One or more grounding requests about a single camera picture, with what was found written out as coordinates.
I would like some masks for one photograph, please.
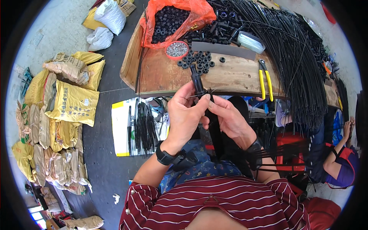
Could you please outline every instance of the grey floor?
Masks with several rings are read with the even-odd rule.
[[[120,68],[125,52],[148,0],[136,0],[136,9],[127,17],[119,36],[114,35],[112,44],[97,53],[104,55],[106,65],[98,88],[100,97],[96,109],[95,125],[83,125],[84,161],[93,193],[87,188],[86,195],[77,196],[65,192],[75,217],[84,218],[98,215],[105,220],[101,229],[117,229],[124,206],[129,179],[145,161],[141,157],[117,157],[114,151],[111,105],[135,97],[135,93],[120,79]],[[114,194],[120,195],[114,204]]]

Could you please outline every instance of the wooden table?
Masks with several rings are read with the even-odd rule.
[[[132,89],[135,89],[139,57],[142,49],[142,35],[143,29],[138,23],[129,41],[120,70],[121,79]],[[177,66],[177,61],[166,57],[164,49],[145,48],[143,57],[138,92],[144,97],[173,96],[181,86],[191,80],[190,69],[183,69]],[[225,63],[219,61],[220,57],[226,59]],[[203,85],[205,88],[215,89],[214,94],[217,95],[261,96],[258,59],[263,59],[266,62],[272,82],[273,97],[285,98],[282,86],[279,86],[280,79],[276,66],[266,51],[262,54],[256,54],[255,61],[212,53],[212,60],[215,62],[215,66],[210,67],[209,72],[201,76]],[[263,74],[263,78],[266,95],[268,95],[265,74]],[[328,105],[339,107],[335,83],[333,82],[332,86],[325,85],[325,90]]]

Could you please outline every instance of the pliers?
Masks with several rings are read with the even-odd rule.
[[[272,83],[270,74],[268,73],[268,70],[266,68],[265,61],[263,59],[259,59],[259,82],[261,84],[261,91],[262,91],[262,99],[266,99],[266,92],[265,92],[265,83],[263,82],[263,71],[266,73],[266,79],[268,84],[268,92],[270,94],[270,101],[273,102],[273,94],[272,94]]]

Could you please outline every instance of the orange plastic bag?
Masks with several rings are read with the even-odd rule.
[[[165,6],[174,6],[178,9],[189,10],[190,14],[184,23],[177,29],[177,31],[168,36],[166,41],[157,44],[152,44],[152,35],[155,29],[155,14]],[[147,15],[147,31],[144,47],[151,49],[164,48],[170,42],[176,41],[183,36],[192,27],[200,29],[205,24],[211,24],[216,20],[216,15],[213,8],[206,2],[206,0],[150,0],[146,10]],[[143,27],[143,32],[146,30],[146,20],[141,18],[139,24]]]

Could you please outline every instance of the red striped shirt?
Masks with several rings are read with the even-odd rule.
[[[205,207],[219,207],[248,229],[297,229],[308,213],[287,179],[267,184],[244,176],[210,176],[188,180],[160,195],[157,188],[132,183],[119,229],[185,229]]]

